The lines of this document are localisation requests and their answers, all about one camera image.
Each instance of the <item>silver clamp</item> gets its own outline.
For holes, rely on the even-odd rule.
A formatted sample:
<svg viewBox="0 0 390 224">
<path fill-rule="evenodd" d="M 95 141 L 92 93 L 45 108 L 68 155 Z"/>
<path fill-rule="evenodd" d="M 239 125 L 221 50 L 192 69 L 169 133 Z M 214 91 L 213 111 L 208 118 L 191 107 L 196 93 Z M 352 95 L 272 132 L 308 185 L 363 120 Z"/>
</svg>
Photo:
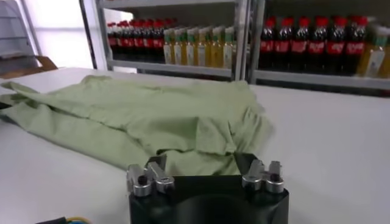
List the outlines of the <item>silver clamp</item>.
<svg viewBox="0 0 390 224">
<path fill-rule="evenodd" d="M 126 173 L 127 191 L 137 197 L 145 197 L 152 193 L 152 182 L 137 164 L 129 165 Z"/>
<path fill-rule="evenodd" d="M 266 190 L 271 193 L 282 193 L 285 188 L 285 182 L 283 181 L 282 166 L 279 161 L 272 161 L 268 168 L 268 175 L 266 178 Z"/>
<path fill-rule="evenodd" d="M 263 178 L 264 164 L 261 160 L 255 159 L 250 165 L 247 174 L 243 175 L 243 188 L 252 191 L 258 191 L 261 188 L 261 180 Z"/>
<path fill-rule="evenodd" d="M 157 191 L 163 194 L 167 194 L 175 188 L 175 179 L 165 174 L 156 162 L 147 164 L 147 175 L 155 180 Z"/>
</svg>

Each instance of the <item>plastic bottle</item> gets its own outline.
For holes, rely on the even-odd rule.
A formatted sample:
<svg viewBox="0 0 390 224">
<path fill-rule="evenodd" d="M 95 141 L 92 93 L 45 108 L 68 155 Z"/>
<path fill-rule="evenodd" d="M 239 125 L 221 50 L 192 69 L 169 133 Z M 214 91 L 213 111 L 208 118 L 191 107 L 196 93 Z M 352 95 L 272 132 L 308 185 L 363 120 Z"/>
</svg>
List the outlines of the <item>plastic bottle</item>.
<svg viewBox="0 0 390 224">
<path fill-rule="evenodd" d="M 223 47 L 221 45 L 221 28 L 213 29 L 213 42 L 211 44 L 211 67 L 221 68 L 223 64 Z"/>
<path fill-rule="evenodd" d="M 325 42 L 327 39 L 328 19 L 318 16 L 316 26 L 310 34 L 306 70 L 309 73 L 324 72 Z"/>
<path fill-rule="evenodd" d="M 325 71 L 331 75 L 340 74 L 346 38 L 347 19 L 337 16 L 332 33 L 326 43 Z"/>
<path fill-rule="evenodd" d="M 271 69 L 274 61 L 275 21 L 272 18 L 266 20 L 260 36 L 260 55 L 258 67 Z"/>
<path fill-rule="evenodd" d="M 310 20 L 307 17 L 301 17 L 299 19 L 299 28 L 294 31 L 291 42 L 290 70 L 295 72 L 305 70 L 309 40 L 309 23 Z"/>
<path fill-rule="evenodd" d="M 153 23 L 153 48 L 154 61 L 163 63 L 165 61 L 164 55 L 164 23 L 161 20 L 156 20 Z"/>
<path fill-rule="evenodd" d="M 385 58 L 385 46 L 388 40 L 389 30 L 378 26 L 375 28 L 375 36 L 361 57 L 358 65 L 359 76 L 377 77 L 380 66 Z"/>
<path fill-rule="evenodd" d="M 290 41 L 293 34 L 292 23 L 291 18 L 285 18 L 282 21 L 282 27 L 276 34 L 274 55 L 274 69 L 276 70 L 288 69 L 291 50 Z"/>
<path fill-rule="evenodd" d="M 224 64 L 223 68 L 232 68 L 233 61 L 233 34 L 234 28 L 225 29 L 225 45 L 224 45 Z"/>
<path fill-rule="evenodd" d="M 197 56 L 197 47 L 195 42 L 195 29 L 187 30 L 187 37 L 188 37 L 188 42 L 186 46 L 187 65 L 197 66 L 198 56 Z"/>
<path fill-rule="evenodd" d="M 356 74 L 359 60 L 364 52 L 367 18 L 359 16 L 355 17 L 355 20 L 347 30 L 345 56 L 342 65 L 342 72 L 345 75 Z"/>
<path fill-rule="evenodd" d="M 174 46 L 171 41 L 171 33 L 172 29 L 164 30 L 164 56 L 166 64 L 174 64 L 175 63 L 175 53 Z"/>
</svg>

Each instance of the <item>yellow wire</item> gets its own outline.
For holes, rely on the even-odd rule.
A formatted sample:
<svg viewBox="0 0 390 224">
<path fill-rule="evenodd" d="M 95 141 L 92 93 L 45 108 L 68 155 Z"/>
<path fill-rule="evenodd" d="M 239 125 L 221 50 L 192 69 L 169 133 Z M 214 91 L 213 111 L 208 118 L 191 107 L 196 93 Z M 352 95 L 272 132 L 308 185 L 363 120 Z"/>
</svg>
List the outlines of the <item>yellow wire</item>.
<svg viewBox="0 0 390 224">
<path fill-rule="evenodd" d="M 72 222 L 72 221 L 82 221 L 87 224 L 92 224 L 88 219 L 83 218 L 83 217 L 70 217 L 66 219 L 66 222 Z"/>
</svg>

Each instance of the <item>cardboard box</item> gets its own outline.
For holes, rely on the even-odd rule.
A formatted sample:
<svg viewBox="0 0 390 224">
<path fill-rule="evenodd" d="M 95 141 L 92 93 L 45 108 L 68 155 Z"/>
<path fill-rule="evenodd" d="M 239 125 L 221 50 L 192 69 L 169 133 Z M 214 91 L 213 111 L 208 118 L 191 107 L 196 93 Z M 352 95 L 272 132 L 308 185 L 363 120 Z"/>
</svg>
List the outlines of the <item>cardboard box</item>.
<svg viewBox="0 0 390 224">
<path fill-rule="evenodd" d="M 40 63 L 41 67 L 38 68 L 28 68 L 28 69 L 20 69 L 12 72 L 6 72 L 4 74 L 0 74 L 0 78 L 2 79 L 12 79 L 12 78 L 17 78 L 25 75 L 31 75 L 39 72 L 46 72 L 46 71 L 51 71 L 51 70 L 56 70 L 58 67 L 53 63 L 50 58 L 45 57 L 45 56 L 34 56 Z"/>
</svg>

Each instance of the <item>cable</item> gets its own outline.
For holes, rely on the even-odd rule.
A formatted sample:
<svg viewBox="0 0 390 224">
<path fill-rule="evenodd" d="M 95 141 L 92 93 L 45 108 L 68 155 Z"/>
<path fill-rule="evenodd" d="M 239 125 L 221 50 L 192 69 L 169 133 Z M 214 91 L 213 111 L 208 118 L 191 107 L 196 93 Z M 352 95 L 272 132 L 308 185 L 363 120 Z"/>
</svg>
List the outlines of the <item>cable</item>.
<svg viewBox="0 0 390 224">
<path fill-rule="evenodd" d="M 76 221 L 81 221 L 81 222 L 86 223 L 86 224 L 92 224 L 88 219 L 83 218 L 83 217 L 70 217 L 70 218 L 67 218 L 66 221 L 67 221 L 68 223 L 72 223 L 72 222 L 76 222 Z"/>
</svg>

